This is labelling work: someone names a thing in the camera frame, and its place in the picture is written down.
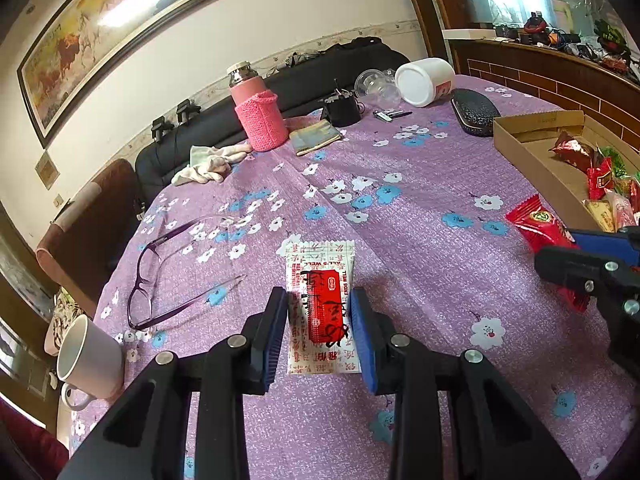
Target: purple eyeglass frame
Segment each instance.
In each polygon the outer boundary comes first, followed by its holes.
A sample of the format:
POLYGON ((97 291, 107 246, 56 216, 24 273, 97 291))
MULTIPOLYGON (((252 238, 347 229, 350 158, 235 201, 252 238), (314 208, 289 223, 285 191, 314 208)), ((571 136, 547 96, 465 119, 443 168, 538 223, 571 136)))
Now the purple eyeglass frame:
MULTIPOLYGON (((153 326, 155 324, 162 323, 163 321, 166 321, 167 319, 170 319, 173 316, 176 316, 177 314, 180 314, 184 309, 190 307, 192 304, 196 303, 198 300, 200 300, 201 298, 203 298, 204 296, 209 294, 209 292, 211 290, 210 288, 205 290, 202 294, 197 295, 195 298, 191 298, 190 300, 186 301, 185 303, 181 304, 180 306, 172 308, 168 312, 165 312, 164 314, 160 314, 159 316, 152 317, 151 316, 151 313, 152 313, 151 297, 149 296, 148 290, 144 289, 142 287, 142 285, 150 286, 150 285, 153 285, 155 282, 151 282, 150 280, 146 280, 145 278, 140 276, 140 263, 142 262, 142 257, 145 255, 145 252, 147 250, 150 250, 153 254, 156 255, 158 260, 160 260, 160 255, 156 252, 156 249, 159 246, 161 246, 162 244, 166 243, 171 238, 174 238, 177 235, 185 232, 191 226, 196 225, 196 224, 202 222, 203 220, 206 220, 206 219, 209 219, 209 218, 215 218, 217 216, 220 216, 221 218, 225 218, 225 219, 231 219, 231 220, 234 220, 234 221, 238 220, 238 219, 231 218, 229 216, 223 216, 223 215, 218 215, 218 214, 210 214, 210 215, 200 216, 200 217, 198 217, 196 219, 193 219, 193 220, 187 222, 186 224, 182 224, 181 226, 178 226, 175 229, 172 229, 171 231, 169 231, 167 234, 161 236, 160 238, 156 238, 156 240, 153 240, 153 241, 149 242, 145 246, 145 248, 142 250, 142 252, 140 253, 140 257, 138 258, 138 264, 136 266, 136 283, 133 286, 133 289, 131 290, 131 293, 129 294, 129 299, 127 300, 127 322, 129 323, 129 327, 132 330, 145 330, 145 329, 147 329, 147 328, 149 328, 149 327, 151 327, 151 326, 153 326), (147 319, 145 319, 145 320, 142 320, 141 322, 138 322, 138 323, 133 322, 133 320, 131 319, 131 300, 133 298, 133 295, 136 293, 136 291, 140 291, 140 293, 148 301, 148 306, 149 306, 149 309, 148 309, 149 317, 147 319)), ((180 248, 177 251, 174 251, 172 254, 177 253, 181 249, 183 249, 183 248, 180 248)), ((160 265, 162 265, 162 263, 164 263, 167 259, 168 258, 162 260, 160 265)), ((236 278, 242 278, 242 276, 236 276, 235 278, 231 278, 229 280, 226 280, 226 282, 229 282, 231 280, 235 280, 236 278)))

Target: white wall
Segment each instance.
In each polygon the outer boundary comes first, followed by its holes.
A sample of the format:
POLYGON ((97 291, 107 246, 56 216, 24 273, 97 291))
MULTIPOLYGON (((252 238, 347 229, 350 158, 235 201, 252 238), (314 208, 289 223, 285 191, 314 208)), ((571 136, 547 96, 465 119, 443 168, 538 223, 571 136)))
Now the white wall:
POLYGON ((64 1, 32 0, 36 10, 23 12, 0 46, 0 202, 32 247, 57 213, 57 193, 72 197, 153 118, 227 66, 342 30, 415 19, 411 0, 210 1, 130 54, 76 108, 49 146, 60 177, 47 191, 34 170, 43 150, 16 71, 64 1))

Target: mug handle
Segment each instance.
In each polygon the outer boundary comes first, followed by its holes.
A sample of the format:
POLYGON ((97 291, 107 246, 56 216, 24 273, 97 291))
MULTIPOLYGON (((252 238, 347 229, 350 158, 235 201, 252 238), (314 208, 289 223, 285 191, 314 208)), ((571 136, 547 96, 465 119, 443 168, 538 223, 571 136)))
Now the mug handle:
POLYGON ((69 397, 71 397, 71 391, 77 390, 75 386, 69 383, 65 383, 62 386, 62 391, 60 391, 60 397, 62 397, 62 402, 65 403, 65 406, 68 407, 72 412, 80 412, 84 410, 92 400, 95 400, 95 397, 89 394, 86 394, 86 399, 80 404, 71 404, 69 403, 69 397))

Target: black patterned case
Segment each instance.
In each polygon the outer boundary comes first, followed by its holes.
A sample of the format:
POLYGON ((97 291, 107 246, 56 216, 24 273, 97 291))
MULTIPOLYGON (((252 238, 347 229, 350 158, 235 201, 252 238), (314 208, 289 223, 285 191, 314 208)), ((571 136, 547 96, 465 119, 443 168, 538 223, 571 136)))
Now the black patterned case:
POLYGON ((474 90, 456 88, 451 105, 466 133, 476 137, 493 137, 494 118, 500 117, 500 112, 487 97, 474 90))

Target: white mug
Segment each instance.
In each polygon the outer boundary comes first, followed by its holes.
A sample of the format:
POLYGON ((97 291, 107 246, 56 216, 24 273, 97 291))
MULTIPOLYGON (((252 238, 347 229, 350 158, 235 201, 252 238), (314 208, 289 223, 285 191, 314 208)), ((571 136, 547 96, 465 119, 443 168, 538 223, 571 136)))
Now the white mug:
POLYGON ((84 410, 92 400, 109 399, 122 387, 124 356, 122 347, 100 330, 85 315, 69 327, 58 353, 58 377, 65 381, 62 401, 75 412, 84 410), (80 404, 69 403, 72 390, 82 390, 87 398, 80 404))

